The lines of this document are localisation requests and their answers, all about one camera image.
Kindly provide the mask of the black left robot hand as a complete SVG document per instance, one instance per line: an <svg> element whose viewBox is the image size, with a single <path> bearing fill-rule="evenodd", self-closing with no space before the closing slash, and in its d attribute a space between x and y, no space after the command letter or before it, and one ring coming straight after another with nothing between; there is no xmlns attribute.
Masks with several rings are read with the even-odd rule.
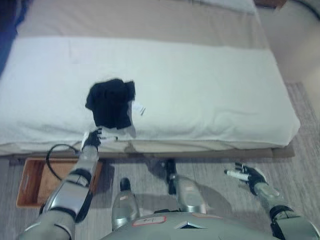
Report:
<svg viewBox="0 0 320 240"><path fill-rule="evenodd" d="M102 127L98 127L92 131L86 131L81 141L80 150L83 151L87 146L93 146L98 150L102 143L117 142L117 136L105 135Z"/></svg>

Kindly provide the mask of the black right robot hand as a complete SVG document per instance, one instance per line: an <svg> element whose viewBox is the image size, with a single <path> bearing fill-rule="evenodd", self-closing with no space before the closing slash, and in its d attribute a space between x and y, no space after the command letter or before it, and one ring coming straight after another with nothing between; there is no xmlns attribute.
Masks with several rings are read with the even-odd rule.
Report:
<svg viewBox="0 0 320 240"><path fill-rule="evenodd" d="M247 184L249 186L250 192L253 195L257 196L257 193L255 191L255 185L259 183L266 184L267 181L265 176L256 168L249 167L242 163L236 162L234 165L234 170L225 169L223 171L224 174Z"/></svg>

